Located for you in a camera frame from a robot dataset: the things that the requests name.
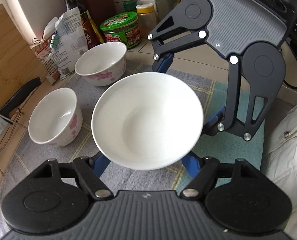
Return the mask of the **wooden cutting board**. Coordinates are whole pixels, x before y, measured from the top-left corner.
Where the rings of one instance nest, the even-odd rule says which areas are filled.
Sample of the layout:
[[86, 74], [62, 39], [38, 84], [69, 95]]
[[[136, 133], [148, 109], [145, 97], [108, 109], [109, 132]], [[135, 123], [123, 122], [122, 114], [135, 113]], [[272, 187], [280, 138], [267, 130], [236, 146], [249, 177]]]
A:
[[0, 108], [28, 81], [46, 70], [0, 4]]

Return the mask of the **yellow lid jar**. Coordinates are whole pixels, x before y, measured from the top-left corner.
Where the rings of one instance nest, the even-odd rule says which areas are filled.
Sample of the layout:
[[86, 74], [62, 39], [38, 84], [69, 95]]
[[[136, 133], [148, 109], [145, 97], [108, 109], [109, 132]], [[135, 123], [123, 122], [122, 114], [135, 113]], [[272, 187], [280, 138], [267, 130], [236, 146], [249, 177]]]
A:
[[152, 3], [136, 6], [138, 15], [140, 35], [142, 38], [147, 38], [151, 31], [158, 23], [158, 18]]

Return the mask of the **dark soy sauce bottle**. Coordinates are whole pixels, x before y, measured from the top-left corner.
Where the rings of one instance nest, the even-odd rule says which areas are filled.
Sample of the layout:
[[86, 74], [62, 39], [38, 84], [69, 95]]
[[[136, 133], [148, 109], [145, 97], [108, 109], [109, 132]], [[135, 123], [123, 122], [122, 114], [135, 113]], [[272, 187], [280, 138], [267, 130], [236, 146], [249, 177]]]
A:
[[91, 49], [99, 44], [104, 43], [97, 26], [93, 22], [91, 15], [86, 6], [80, 0], [64, 0], [67, 10], [78, 8], [80, 12], [82, 27], [87, 41], [88, 48]]

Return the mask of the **white plastic food bag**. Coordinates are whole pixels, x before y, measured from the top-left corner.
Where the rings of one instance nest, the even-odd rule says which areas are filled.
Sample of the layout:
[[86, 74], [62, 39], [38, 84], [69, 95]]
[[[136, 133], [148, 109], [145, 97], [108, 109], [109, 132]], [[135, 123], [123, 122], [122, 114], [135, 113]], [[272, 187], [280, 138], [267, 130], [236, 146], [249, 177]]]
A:
[[73, 73], [77, 60], [88, 51], [79, 9], [54, 17], [45, 27], [42, 40], [33, 40], [31, 49], [46, 69], [50, 83]]

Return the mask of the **kitchen cleaver knife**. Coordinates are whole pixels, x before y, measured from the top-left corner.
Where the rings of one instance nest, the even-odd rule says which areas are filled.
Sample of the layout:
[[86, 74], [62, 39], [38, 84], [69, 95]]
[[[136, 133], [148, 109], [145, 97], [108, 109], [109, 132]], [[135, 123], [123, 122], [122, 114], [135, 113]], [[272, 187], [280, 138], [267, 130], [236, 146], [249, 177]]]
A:
[[18, 122], [11, 120], [11, 113], [16, 110], [27, 97], [41, 85], [39, 77], [30, 80], [21, 86], [15, 94], [1, 107], [0, 109], [0, 140], [5, 134], [6, 130], [12, 124], [18, 124]]

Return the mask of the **large plain white bowl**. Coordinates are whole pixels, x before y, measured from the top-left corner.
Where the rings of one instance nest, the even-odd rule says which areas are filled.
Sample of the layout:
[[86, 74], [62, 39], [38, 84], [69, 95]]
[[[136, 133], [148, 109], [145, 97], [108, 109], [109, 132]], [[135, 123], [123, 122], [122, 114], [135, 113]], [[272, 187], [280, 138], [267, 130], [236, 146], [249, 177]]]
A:
[[168, 74], [130, 75], [110, 86], [91, 119], [93, 139], [112, 162], [133, 170], [176, 163], [195, 146], [204, 112], [197, 94]]

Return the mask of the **pink floral bowl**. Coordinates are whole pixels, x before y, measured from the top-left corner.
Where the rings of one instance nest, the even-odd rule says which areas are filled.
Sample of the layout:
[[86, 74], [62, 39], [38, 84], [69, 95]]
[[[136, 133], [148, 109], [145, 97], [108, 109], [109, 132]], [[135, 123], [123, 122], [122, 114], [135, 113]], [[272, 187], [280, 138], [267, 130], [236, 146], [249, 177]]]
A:
[[75, 73], [97, 87], [111, 85], [126, 71], [127, 47], [108, 42], [91, 48], [75, 64]]
[[63, 147], [78, 136], [83, 116], [77, 95], [71, 88], [59, 88], [46, 95], [33, 110], [28, 133], [39, 145]]

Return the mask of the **pink floral bowl far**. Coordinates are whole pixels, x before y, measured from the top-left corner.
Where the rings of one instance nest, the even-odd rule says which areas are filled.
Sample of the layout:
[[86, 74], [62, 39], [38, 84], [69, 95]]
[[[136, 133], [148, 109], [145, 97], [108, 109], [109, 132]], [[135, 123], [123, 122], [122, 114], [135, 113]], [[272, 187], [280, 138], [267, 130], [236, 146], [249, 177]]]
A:
[[126, 71], [127, 47], [108, 42], [91, 48], [75, 64], [75, 73], [97, 87], [111, 85]]

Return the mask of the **white jacket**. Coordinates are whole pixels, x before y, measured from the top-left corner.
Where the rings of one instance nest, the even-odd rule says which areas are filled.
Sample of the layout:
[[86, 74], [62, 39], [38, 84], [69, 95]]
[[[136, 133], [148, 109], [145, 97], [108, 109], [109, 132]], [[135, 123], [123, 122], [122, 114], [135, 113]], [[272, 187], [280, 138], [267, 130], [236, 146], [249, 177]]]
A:
[[293, 210], [285, 232], [297, 239], [297, 102], [268, 136], [261, 170], [290, 198]]

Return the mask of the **green lidded tub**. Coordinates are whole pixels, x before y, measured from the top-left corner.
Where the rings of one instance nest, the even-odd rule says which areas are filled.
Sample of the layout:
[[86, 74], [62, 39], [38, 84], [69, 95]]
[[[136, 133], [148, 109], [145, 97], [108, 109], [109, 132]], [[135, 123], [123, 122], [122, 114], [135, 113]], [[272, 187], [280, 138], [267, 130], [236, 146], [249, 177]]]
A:
[[141, 35], [136, 12], [117, 14], [100, 25], [107, 42], [122, 42], [127, 49], [136, 47], [141, 42]]

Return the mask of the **pink floral bowl near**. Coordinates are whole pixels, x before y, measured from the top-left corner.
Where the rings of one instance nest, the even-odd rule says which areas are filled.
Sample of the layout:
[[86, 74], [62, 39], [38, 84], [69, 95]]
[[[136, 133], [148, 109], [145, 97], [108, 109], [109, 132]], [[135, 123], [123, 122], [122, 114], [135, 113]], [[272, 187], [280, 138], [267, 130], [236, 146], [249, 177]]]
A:
[[83, 116], [77, 95], [71, 88], [59, 88], [46, 95], [33, 110], [28, 133], [39, 145], [63, 147], [78, 136]]

